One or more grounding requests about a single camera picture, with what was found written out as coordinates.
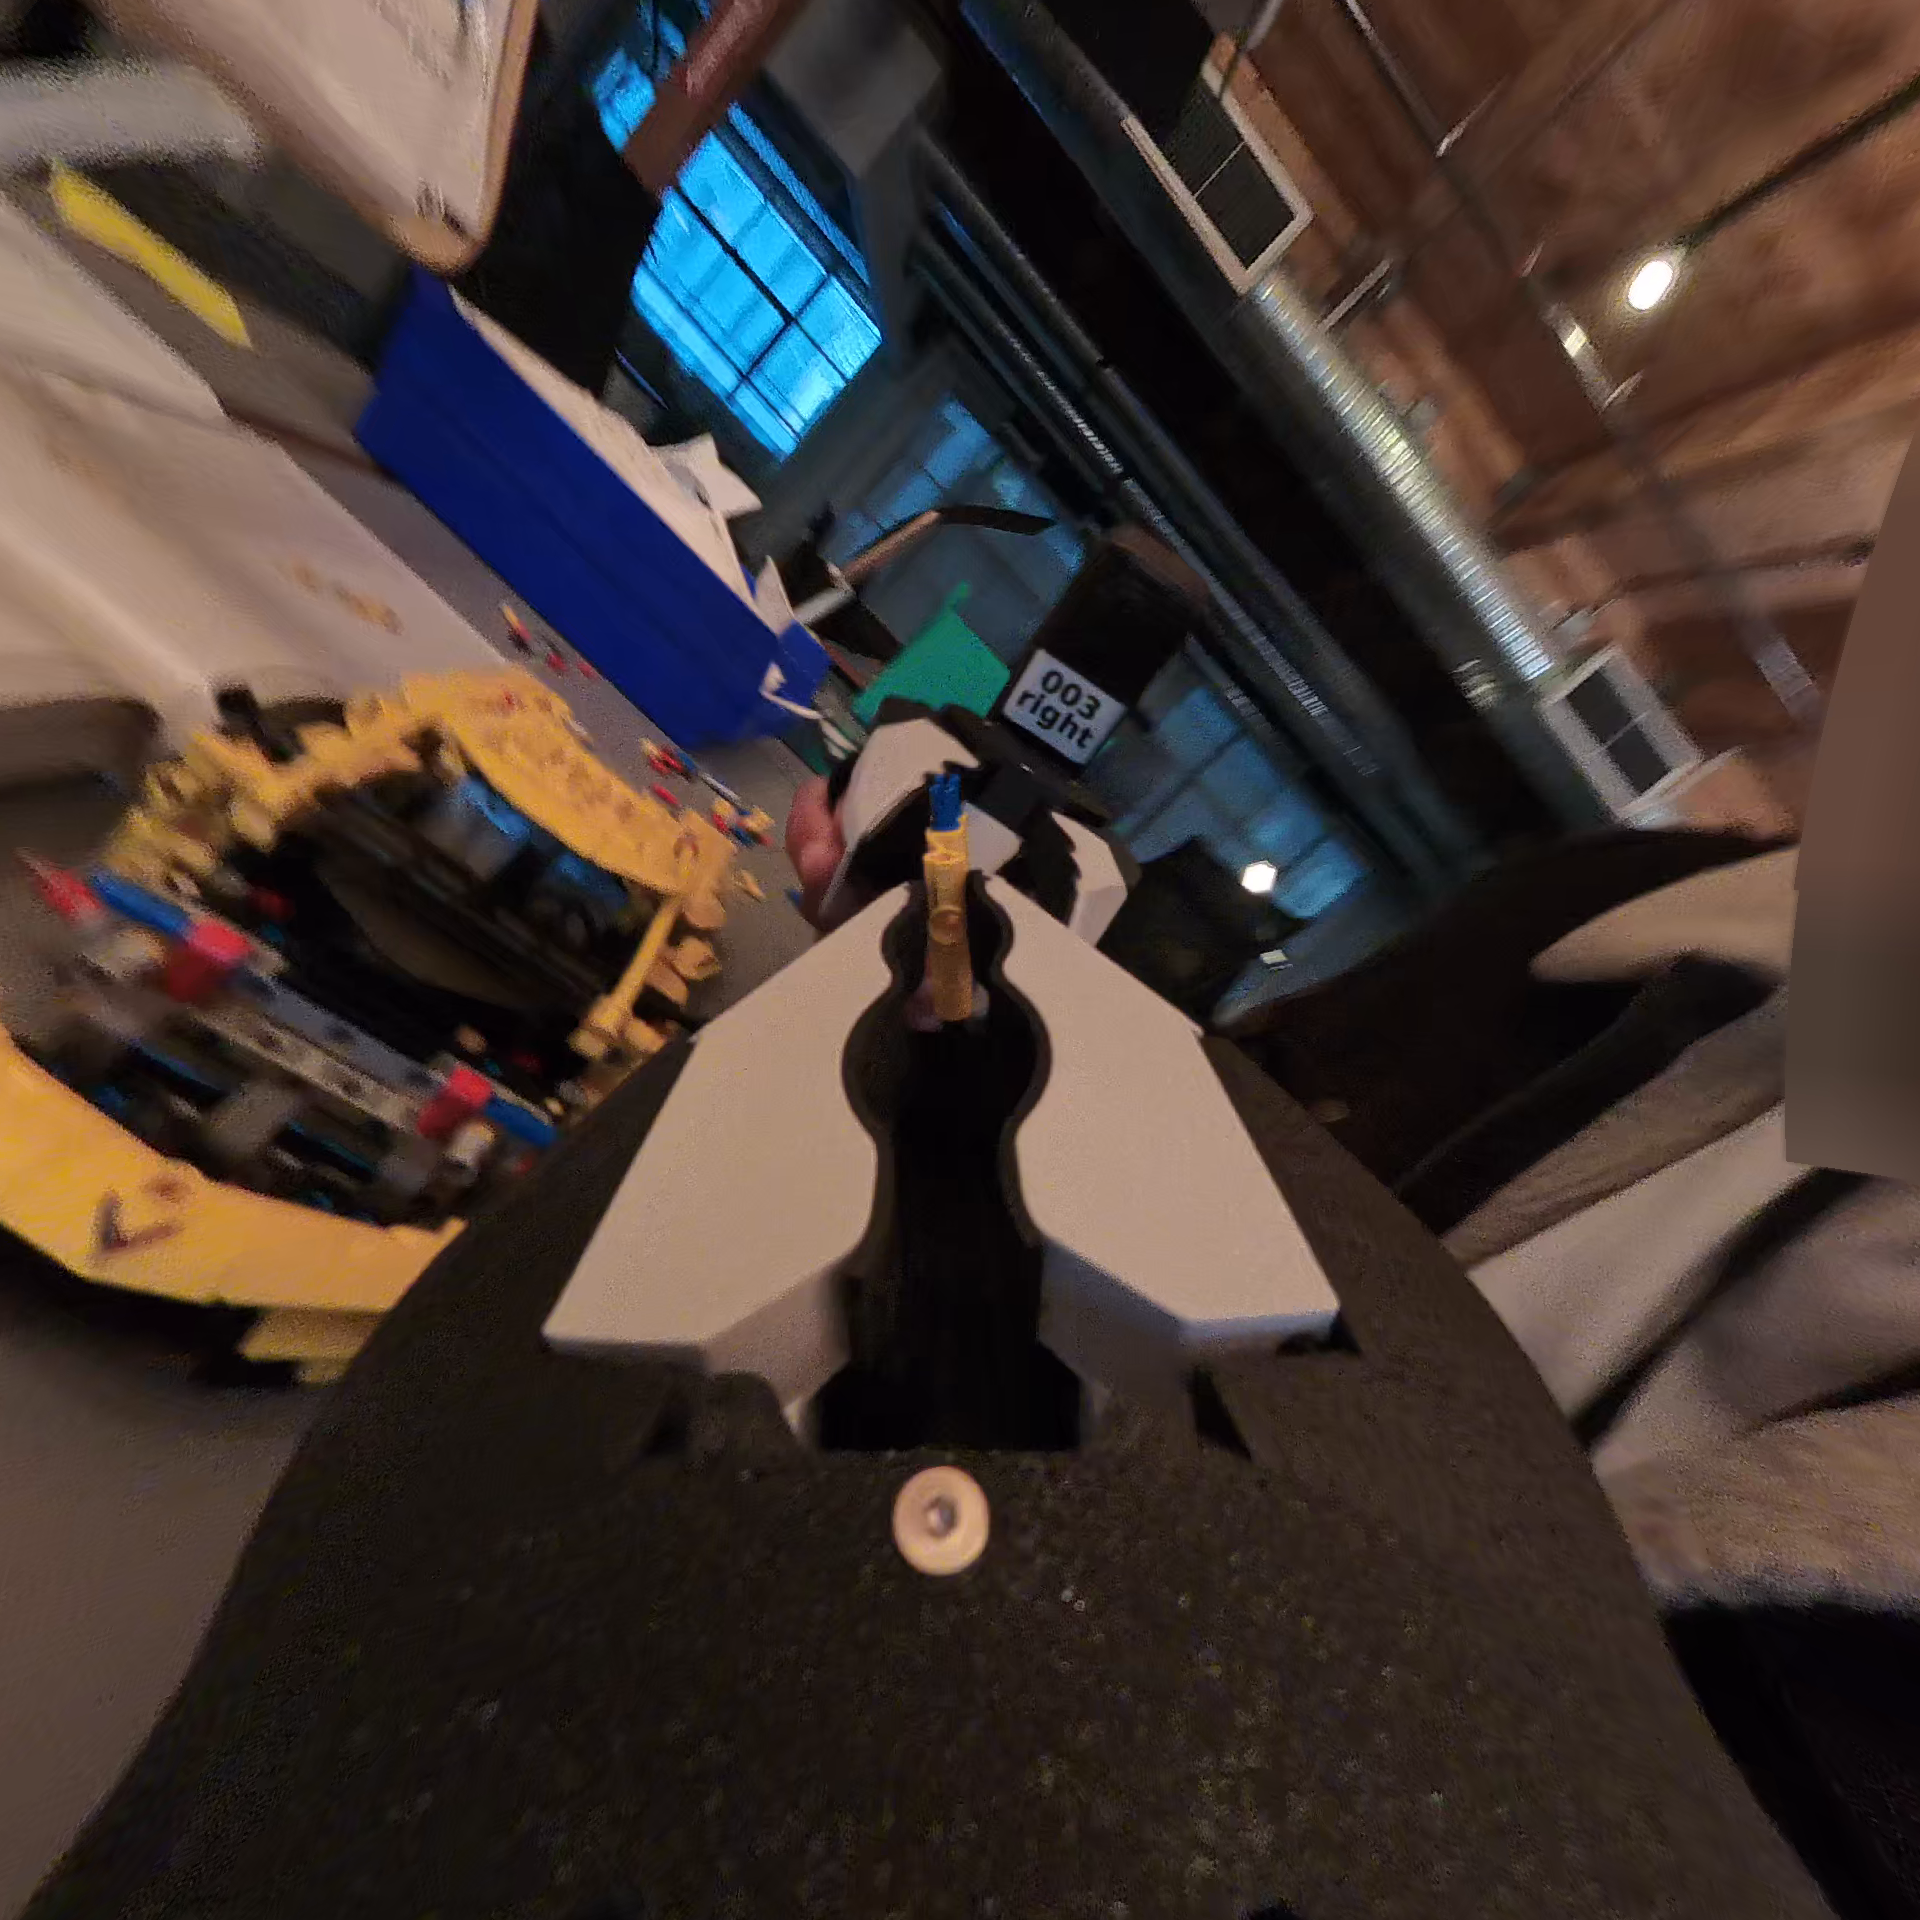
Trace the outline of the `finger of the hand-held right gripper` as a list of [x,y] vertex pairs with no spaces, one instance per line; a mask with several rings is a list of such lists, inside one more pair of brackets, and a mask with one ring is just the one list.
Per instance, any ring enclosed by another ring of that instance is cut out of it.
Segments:
[[928,778],[967,768],[968,745],[937,717],[885,721],[870,731],[833,813],[840,853],[829,882],[830,907],[840,907],[850,892],[873,888],[868,880],[853,880],[862,844],[914,795],[925,795]]
[[1081,818],[1035,819],[1035,905],[1085,943],[1101,943],[1127,905],[1139,867],[1110,833]]

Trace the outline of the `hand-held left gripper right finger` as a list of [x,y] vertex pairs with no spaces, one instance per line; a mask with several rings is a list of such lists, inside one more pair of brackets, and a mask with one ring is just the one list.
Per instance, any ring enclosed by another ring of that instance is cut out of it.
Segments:
[[1319,1347],[1339,1296],[1199,1025],[1004,877],[968,907],[987,1061],[968,1312],[992,1436],[1068,1448],[1116,1408]]

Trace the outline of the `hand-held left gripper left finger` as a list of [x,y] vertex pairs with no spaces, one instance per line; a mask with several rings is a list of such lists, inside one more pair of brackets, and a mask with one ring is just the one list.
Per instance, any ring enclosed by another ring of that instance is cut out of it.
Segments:
[[912,899],[883,894],[691,1043],[542,1323],[553,1352],[761,1379],[812,1440],[880,1168],[847,1055],[897,984],[886,937]]

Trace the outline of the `yellow connector brick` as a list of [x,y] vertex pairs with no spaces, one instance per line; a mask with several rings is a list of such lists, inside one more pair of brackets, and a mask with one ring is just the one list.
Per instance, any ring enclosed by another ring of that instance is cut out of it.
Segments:
[[979,1020],[987,992],[976,978],[971,929],[972,855],[961,770],[927,779],[925,831],[925,971],[912,1002],[912,1021],[938,1034]]

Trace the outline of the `yellow toy brick car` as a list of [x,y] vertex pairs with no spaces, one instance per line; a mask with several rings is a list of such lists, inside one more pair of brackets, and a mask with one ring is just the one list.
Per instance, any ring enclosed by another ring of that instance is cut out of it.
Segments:
[[53,951],[5,1015],[5,1254],[325,1382],[696,1032],[772,822],[624,779],[516,667],[218,706],[98,851],[19,855]]

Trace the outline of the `person's right forearm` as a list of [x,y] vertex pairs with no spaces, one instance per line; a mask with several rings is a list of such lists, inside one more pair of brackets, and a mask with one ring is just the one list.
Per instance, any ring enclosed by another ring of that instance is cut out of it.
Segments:
[[1532,845],[1346,971],[1223,1020],[1234,1043],[1429,1226],[1763,1007],[1789,933],[1759,950],[1718,907],[1795,904],[1799,844],[1608,827]]

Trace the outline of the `grey desk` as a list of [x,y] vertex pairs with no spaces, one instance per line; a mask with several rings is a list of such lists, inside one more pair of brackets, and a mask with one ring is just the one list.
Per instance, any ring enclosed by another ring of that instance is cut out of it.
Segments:
[[[221,270],[252,347],[222,342],[135,265],[64,230],[36,181],[13,203],[277,439],[511,658],[512,603],[539,651],[576,649],[397,482],[353,428],[372,386],[372,312],[260,299]],[[322,1393],[212,1387],[151,1307],[5,1267],[5,1916],[21,1916],[181,1685],[254,1522]]]

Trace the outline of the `scattered small coloured bricks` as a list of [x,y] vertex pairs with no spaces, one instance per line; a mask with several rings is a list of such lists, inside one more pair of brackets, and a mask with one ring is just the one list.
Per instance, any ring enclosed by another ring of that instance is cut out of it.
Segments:
[[641,757],[652,795],[674,812],[689,807],[704,818],[722,837],[745,851],[772,849],[775,818],[719,779],[696,757],[671,738],[648,731],[648,717],[612,686],[612,680],[576,646],[563,639],[553,627],[540,625],[514,600],[496,603],[496,618],[512,653],[524,663],[539,666],[568,687],[602,687],[607,697],[620,704],[637,724],[635,754]]

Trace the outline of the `crumpled white paper wrappers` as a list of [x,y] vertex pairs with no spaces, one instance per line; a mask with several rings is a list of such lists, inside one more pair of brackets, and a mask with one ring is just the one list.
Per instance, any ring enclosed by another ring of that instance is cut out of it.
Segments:
[[822,641],[799,618],[780,569],[743,561],[732,521],[758,493],[726,464],[708,433],[655,445],[620,411],[553,368],[462,295],[450,309],[489,347],[581,451],[553,454],[546,470],[585,498],[588,552],[615,564],[635,589],[637,619],[652,656],[682,662],[695,689],[724,712],[729,738],[755,738],[789,721],[818,731],[833,757],[855,739],[818,704],[829,667]]

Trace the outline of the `blue plastic bin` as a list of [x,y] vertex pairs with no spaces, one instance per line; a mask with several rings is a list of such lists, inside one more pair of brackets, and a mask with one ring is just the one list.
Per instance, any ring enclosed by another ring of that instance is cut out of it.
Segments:
[[730,747],[815,708],[829,653],[750,580],[719,508],[420,268],[355,438],[679,741]]

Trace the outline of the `white air vent grille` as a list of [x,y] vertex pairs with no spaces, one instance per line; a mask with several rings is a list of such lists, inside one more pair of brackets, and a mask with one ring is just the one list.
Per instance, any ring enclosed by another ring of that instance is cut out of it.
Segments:
[[1128,109],[1121,126],[1236,297],[1315,226],[1307,191],[1221,65],[1205,61],[1176,103]]
[[1557,671],[1541,696],[1541,715],[1620,822],[1655,815],[1710,764],[1618,643]]

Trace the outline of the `white shirt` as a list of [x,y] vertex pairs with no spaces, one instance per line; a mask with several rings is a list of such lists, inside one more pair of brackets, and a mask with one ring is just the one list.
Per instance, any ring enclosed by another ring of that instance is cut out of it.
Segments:
[[1785,1118],[1771,1111],[1472,1259],[1468,1276],[1579,1422],[1707,1297],[1771,1210],[1822,1211],[1863,1184],[1853,1170],[1793,1162]]

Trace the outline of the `white instruction booklet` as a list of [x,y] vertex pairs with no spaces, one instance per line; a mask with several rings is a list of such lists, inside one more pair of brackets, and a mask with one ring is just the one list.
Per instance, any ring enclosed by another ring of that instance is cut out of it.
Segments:
[[390,546],[5,206],[5,764],[164,739],[224,694],[344,702],[501,656]]

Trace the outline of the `wooden board with instruction sheet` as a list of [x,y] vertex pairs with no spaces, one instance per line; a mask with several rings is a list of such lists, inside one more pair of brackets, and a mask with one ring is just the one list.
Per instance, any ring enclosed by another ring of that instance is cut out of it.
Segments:
[[399,252],[456,276],[502,203],[537,1],[111,1]]

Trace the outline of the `yellow sticky note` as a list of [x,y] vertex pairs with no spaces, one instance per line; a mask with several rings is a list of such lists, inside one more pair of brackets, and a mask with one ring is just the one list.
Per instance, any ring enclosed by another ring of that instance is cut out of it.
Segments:
[[252,351],[250,326],[228,288],[94,178],[56,158],[49,191],[55,214],[71,233],[145,276],[224,344]]

